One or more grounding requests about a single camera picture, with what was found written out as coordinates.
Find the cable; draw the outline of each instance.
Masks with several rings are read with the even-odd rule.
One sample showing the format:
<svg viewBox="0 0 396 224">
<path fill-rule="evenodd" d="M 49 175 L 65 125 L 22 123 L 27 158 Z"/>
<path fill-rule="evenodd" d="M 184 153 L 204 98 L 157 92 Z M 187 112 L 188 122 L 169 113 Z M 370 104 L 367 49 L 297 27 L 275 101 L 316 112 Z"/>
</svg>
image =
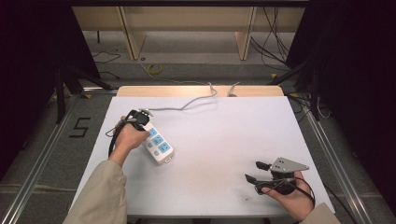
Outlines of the cable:
<svg viewBox="0 0 396 224">
<path fill-rule="evenodd" d="M 236 85 L 238 85 L 238 84 L 239 84 L 239 82 L 234 83 L 234 84 L 231 86 L 230 90 L 229 90 L 228 93 L 227 93 L 227 97 L 229 97 L 229 96 L 233 93 L 233 88 L 234 88 Z"/>
<path fill-rule="evenodd" d="M 149 73 L 148 69 L 147 69 L 142 63 L 141 63 L 140 65 L 143 67 L 143 69 L 145 69 L 146 73 L 147 73 L 152 79 L 155 79 L 155 80 L 169 81 L 169 82 L 175 82 L 175 83 L 196 83 L 196 84 L 200 84 L 200 85 L 206 85 L 206 84 L 203 83 L 203 82 L 197 82 L 197 81 L 175 81 L 175 80 L 172 80 L 172 79 L 153 77 L 153 76 Z"/>
<path fill-rule="evenodd" d="M 111 76 L 115 77 L 116 79 L 120 79 L 120 77 L 112 74 L 111 72 L 99 72 L 99 73 L 107 73 L 107 74 L 110 74 Z"/>
<path fill-rule="evenodd" d="M 287 96 L 288 98 L 290 98 L 290 99 L 292 99 L 292 100 L 298 102 L 300 105 L 304 105 L 304 106 L 306 106 L 306 107 L 310 107 L 310 106 L 311 106 L 311 105 L 309 105 L 309 104 L 307 104 L 307 103 L 305 102 L 305 101 L 308 100 L 308 99 L 303 98 L 303 97 L 293 96 L 292 94 L 293 94 L 293 92 L 291 92 L 291 93 L 285 93 L 285 96 Z"/>
<path fill-rule="evenodd" d="M 319 102 L 320 102 L 320 97 L 318 98 L 318 104 L 317 104 L 317 108 L 318 108 L 319 114 L 320 114 L 324 119 L 328 119 L 328 118 L 330 117 L 330 115 L 332 114 L 332 111 L 329 111 L 329 114 L 328 114 L 327 116 L 324 116 L 324 115 L 322 114 L 322 112 L 320 111 Z"/>
<path fill-rule="evenodd" d="M 299 187 L 295 186 L 295 188 L 296 188 L 297 190 L 299 190 L 301 193 L 305 194 L 308 198 L 311 199 L 311 201 L 312 201 L 312 203 L 313 203 L 313 205 L 314 205 L 314 207 L 315 207 L 316 198 L 315 198 L 315 193 L 314 193 L 314 191 L 312 190 L 311 186 L 308 184 L 308 182 L 306 182 L 304 179 L 302 179 L 302 178 L 300 178 L 300 177 L 294 177 L 294 178 L 296 178 L 296 179 L 298 179 L 298 180 L 304 181 L 305 184 L 309 187 L 309 189 L 310 189 L 311 192 L 312 192 L 312 196 L 311 196 L 311 194 L 309 194 L 309 193 L 305 192 L 304 190 L 300 189 Z"/>
<path fill-rule="evenodd" d="M 277 58 L 273 53 L 271 53 L 271 52 L 268 51 L 267 49 L 264 49 L 263 47 L 261 47 L 261 46 L 256 42 L 256 40 L 255 40 L 252 36 L 250 37 L 250 39 L 253 40 L 253 42 L 250 42 L 251 46 L 252 46 L 256 51 L 258 51 L 258 52 L 262 55 L 262 63 L 264 63 L 265 66 L 270 67 L 270 68 L 273 68 L 273 69 L 276 69 L 276 70 L 289 72 L 289 70 L 287 70 L 287 69 L 276 68 L 276 67 L 273 67 L 273 66 L 267 64 L 267 63 L 265 62 L 263 56 L 265 56 L 265 57 L 267 57 L 267 58 L 275 59 L 275 60 L 277 60 L 277 61 L 283 63 L 284 65 L 286 65 L 285 62 L 283 62 L 282 60 L 280 60 L 279 58 Z"/>
<path fill-rule="evenodd" d="M 286 51 L 289 52 L 289 50 L 288 50 L 288 48 L 286 48 L 286 46 L 283 44 L 283 42 L 282 42 L 282 40 L 280 39 L 280 36 L 278 35 L 278 32 L 277 32 L 277 13 L 278 13 L 278 7 L 275 7 L 275 8 L 274 8 L 274 22 L 273 22 L 272 25 L 271 25 L 271 22 L 270 22 L 270 20 L 269 20 L 269 18 L 268 18 L 268 14 L 267 14 L 267 12 L 266 12 L 266 10 L 265 10 L 265 7 L 263 7 L 262 9 L 263 9 L 264 14 L 265 14 L 265 17 L 266 17 L 266 19 L 267 19 L 267 21 L 268 21 L 268 24 L 269 24 L 269 26 L 270 26 L 270 28 L 271 28 L 269 35 L 270 35 L 271 33 L 274 34 L 274 37 L 276 38 L 276 44 L 277 44 L 277 48 L 278 48 L 278 50 L 279 50 L 279 54 L 281 55 L 282 59 L 285 60 L 285 57 L 284 57 L 283 55 L 285 55 L 285 56 L 287 57 L 288 54 L 286 53 Z"/>
<path fill-rule="evenodd" d="M 191 101 L 189 101 L 188 103 L 186 103 L 185 105 L 183 105 L 181 108 L 173 108 L 173 107 L 163 107 L 163 108 L 147 108 L 147 110 L 152 110 L 152 111 L 163 111 L 163 110 L 184 110 L 188 105 L 190 105 L 192 102 L 199 100 L 199 99 L 204 99 L 204 98 L 209 98 L 209 97 L 213 97 L 216 94 L 218 94 L 218 91 L 216 91 L 213 87 L 212 84 L 210 82 L 208 82 L 208 84 L 210 85 L 210 90 L 212 92 L 211 95 L 208 96 L 201 96 L 201 97 L 197 97 L 195 99 L 192 99 Z"/>
<path fill-rule="evenodd" d="M 109 50 L 107 50 L 107 52 L 111 52 L 111 51 L 113 51 L 113 50 L 115 50 L 115 51 L 119 51 L 119 49 L 120 49 L 120 48 L 126 49 L 126 45 L 122 45 L 122 46 L 118 46 L 118 47 L 115 47 L 115 48 L 109 49 Z"/>
<path fill-rule="evenodd" d="M 92 57 L 94 58 L 94 57 L 98 56 L 98 55 L 101 54 L 101 53 L 106 53 L 106 54 L 110 54 L 110 55 L 115 55 L 115 56 L 117 56 L 117 57 L 115 57 L 115 58 L 113 58 L 113 59 L 110 59 L 110 60 L 108 60 L 108 61 L 106 61 L 106 62 L 96 62 L 96 63 L 109 63 L 109 62 L 111 62 L 111 61 L 114 61 L 114 60 L 118 59 L 118 58 L 121 56 L 120 54 L 115 54 L 115 53 L 109 53 L 109 52 L 105 52 L 105 51 L 100 51 L 99 53 L 92 55 Z"/>
<path fill-rule="evenodd" d="M 270 190 L 268 190 L 267 192 L 265 192 L 265 194 L 267 194 L 268 192 L 270 192 L 270 191 L 273 190 L 273 189 L 276 190 L 277 187 L 279 187 L 279 186 L 281 186 L 281 185 L 283 185 L 283 184 L 285 184 L 285 183 L 288 183 L 288 182 L 287 182 L 286 180 L 284 180 L 284 179 L 273 180 L 273 182 L 276 182 L 276 181 L 278 181 L 279 183 L 277 183 L 273 188 L 270 188 Z"/>
<path fill-rule="evenodd" d="M 270 25 L 271 31 L 270 31 L 270 33 L 268 34 L 267 38 L 265 39 L 264 44 L 262 45 L 262 47 L 261 47 L 253 38 L 252 38 L 252 39 L 253 39 L 253 41 L 259 46 L 260 49 L 262 49 L 262 50 L 266 51 L 267 53 L 269 53 L 269 54 L 271 55 L 271 58 L 278 59 L 274 54 L 270 53 L 268 50 L 265 49 L 265 45 L 266 45 L 266 43 L 267 43 L 269 37 L 271 36 L 271 33 L 274 33 L 277 42 L 279 42 L 279 40 L 278 40 L 277 35 L 276 35 L 276 33 L 274 32 L 274 29 L 273 29 L 273 26 L 274 26 L 274 25 L 271 25 L 271 22 L 269 21 L 268 16 L 267 16 L 267 14 L 266 14 L 266 12 L 265 12 L 265 7 L 263 8 L 263 10 L 264 10 L 265 16 L 266 16 L 266 18 L 267 18 L 268 24 Z"/>
<path fill-rule="evenodd" d="M 349 210 L 347 209 L 347 207 L 343 204 L 343 202 L 341 202 L 340 198 L 337 197 L 337 195 L 335 195 L 335 193 L 325 184 L 323 183 L 323 186 L 332 194 L 332 196 L 334 196 L 335 200 L 337 200 L 341 206 L 343 206 L 343 208 L 346 210 L 347 214 L 350 216 L 350 218 L 352 219 L 354 224 L 358 224 L 358 222 L 355 220 L 355 218 L 352 216 L 352 214 L 349 212 Z"/>
<path fill-rule="evenodd" d="M 293 110 L 293 113 L 294 113 L 294 114 L 299 114 L 299 113 L 301 113 L 301 112 L 303 111 L 303 106 L 301 105 L 301 102 L 298 101 L 297 99 L 294 99 L 293 96 L 287 95 L 287 97 L 288 97 L 288 99 L 291 99 L 291 100 L 297 102 L 298 105 L 300 106 L 300 109 L 299 109 L 298 111 L 294 111 L 294 110 Z"/>
<path fill-rule="evenodd" d="M 114 145 L 116 144 L 116 140 L 117 140 L 117 138 L 119 137 L 122 128 L 125 126 L 125 124 L 128 123 L 128 122 L 126 121 L 127 118 L 128 118 L 128 116 L 125 117 L 125 119 L 123 119 L 122 122 L 120 122 L 115 128 L 113 128 L 112 130 L 110 130 L 110 131 L 108 131 L 108 132 L 106 133 L 107 136 L 112 137 L 112 138 L 111 138 L 111 142 L 110 142 L 110 146 L 108 147 L 108 157 L 110 157 L 111 153 L 113 152 Z M 115 130 L 115 131 L 114 131 L 114 134 L 113 134 L 112 136 L 108 135 L 108 133 L 111 132 L 111 131 L 113 131 L 113 130 Z"/>
</svg>

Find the gray cable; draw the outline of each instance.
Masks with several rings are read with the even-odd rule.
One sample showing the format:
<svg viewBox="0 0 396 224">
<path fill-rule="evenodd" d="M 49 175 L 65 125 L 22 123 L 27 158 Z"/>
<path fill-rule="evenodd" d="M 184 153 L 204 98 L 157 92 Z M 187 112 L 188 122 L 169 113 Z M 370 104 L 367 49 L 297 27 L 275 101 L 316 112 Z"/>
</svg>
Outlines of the gray cable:
<svg viewBox="0 0 396 224">
<path fill-rule="evenodd" d="M 173 107 L 163 107 L 163 108 L 147 108 L 147 110 L 152 110 L 152 111 L 162 111 L 162 110 L 184 110 L 188 105 L 190 105 L 192 102 L 199 100 L 199 99 L 204 99 L 204 98 L 209 98 L 209 97 L 213 97 L 216 94 L 218 94 L 218 91 L 216 91 L 213 87 L 212 87 L 212 83 L 208 82 L 209 86 L 210 86 L 210 90 L 212 92 L 211 95 L 208 96 L 201 96 L 201 97 L 197 97 L 195 99 L 192 99 L 191 101 L 189 101 L 188 103 L 186 103 L 185 105 L 183 105 L 181 108 L 173 108 Z"/>
<path fill-rule="evenodd" d="M 319 102 L 320 102 L 320 98 L 318 98 L 318 104 L 317 104 L 319 114 L 320 114 L 324 119 L 328 119 L 328 118 L 330 117 L 330 115 L 332 114 L 332 111 L 329 111 L 329 114 L 328 114 L 327 116 L 323 115 L 322 112 L 321 112 L 320 109 L 319 109 Z"/>
<path fill-rule="evenodd" d="M 230 90 L 229 90 L 228 93 L 227 93 L 227 96 L 230 96 L 230 95 L 231 95 L 231 93 L 233 92 L 233 88 L 234 88 L 236 85 L 238 85 L 238 84 L 239 84 L 239 82 L 234 83 L 234 84 L 231 86 Z"/>
</svg>

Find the sleeve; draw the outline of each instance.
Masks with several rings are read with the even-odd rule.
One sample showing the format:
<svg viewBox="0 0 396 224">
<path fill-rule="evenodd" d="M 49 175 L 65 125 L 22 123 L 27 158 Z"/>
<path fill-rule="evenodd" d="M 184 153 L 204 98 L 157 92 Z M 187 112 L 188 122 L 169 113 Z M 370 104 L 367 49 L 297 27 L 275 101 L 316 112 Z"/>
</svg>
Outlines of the sleeve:
<svg viewBox="0 0 396 224">
<path fill-rule="evenodd" d="M 300 224 L 339 224 L 340 221 L 335 217 L 326 203 L 321 203 L 302 221 Z"/>
<path fill-rule="evenodd" d="M 126 223 L 126 176 L 114 161 L 95 168 L 64 224 Z"/>
</svg>

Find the white power strip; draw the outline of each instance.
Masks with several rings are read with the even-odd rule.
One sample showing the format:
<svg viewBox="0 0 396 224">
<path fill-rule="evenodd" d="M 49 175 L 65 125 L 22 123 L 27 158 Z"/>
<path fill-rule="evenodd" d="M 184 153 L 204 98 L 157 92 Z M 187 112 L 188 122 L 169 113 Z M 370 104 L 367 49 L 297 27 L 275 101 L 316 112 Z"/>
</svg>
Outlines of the white power strip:
<svg viewBox="0 0 396 224">
<path fill-rule="evenodd" d="M 169 162 L 175 154 L 174 149 L 158 130 L 149 122 L 144 126 L 149 132 L 149 137 L 143 142 L 143 146 L 159 164 Z"/>
</svg>

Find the white table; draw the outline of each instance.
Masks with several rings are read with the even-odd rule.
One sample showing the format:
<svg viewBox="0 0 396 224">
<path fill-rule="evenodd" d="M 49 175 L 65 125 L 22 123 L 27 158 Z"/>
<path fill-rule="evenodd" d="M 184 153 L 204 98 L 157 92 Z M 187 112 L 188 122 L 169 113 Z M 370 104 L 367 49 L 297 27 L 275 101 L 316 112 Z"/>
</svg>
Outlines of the white table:
<svg viewBox="0 0 396 224">
<path fill-rule="evenodd" d="M 120 116 L 141 107 L 181 107 L 190 99 L 114 97 L 76 197 L 96 165 L 107 159 L 111 139 L 105 132 Z M 286 216 L 278 202 L 258 195 L 245 179 L 248 174 L 270 180 L 270 172 L 257 169 L 255 161 L 272 163 L 278 157 L 308 165 L 303 174 L 317 204 L 332 209 L 286 97 L 213 97 L 188 109 L 153 112 L 151 122 L 175 149 L 169 163 L 157 165 L 143 147 L 124 163 L 129 216 Z"/>
</svg>

